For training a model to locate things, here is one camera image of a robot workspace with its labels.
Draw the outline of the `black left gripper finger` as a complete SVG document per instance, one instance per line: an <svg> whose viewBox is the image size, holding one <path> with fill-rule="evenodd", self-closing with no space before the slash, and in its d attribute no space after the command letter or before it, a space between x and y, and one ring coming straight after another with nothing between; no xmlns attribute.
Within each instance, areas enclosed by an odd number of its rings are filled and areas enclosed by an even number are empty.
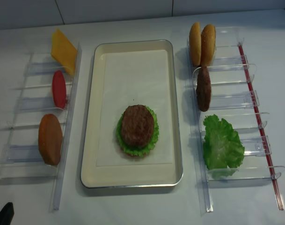
<svg viewBox="0 0 285 225"><path fill-rule="evenodd" d="M12 202L8 202L0 211L0 225L10 225L15 214Z"/></svg>

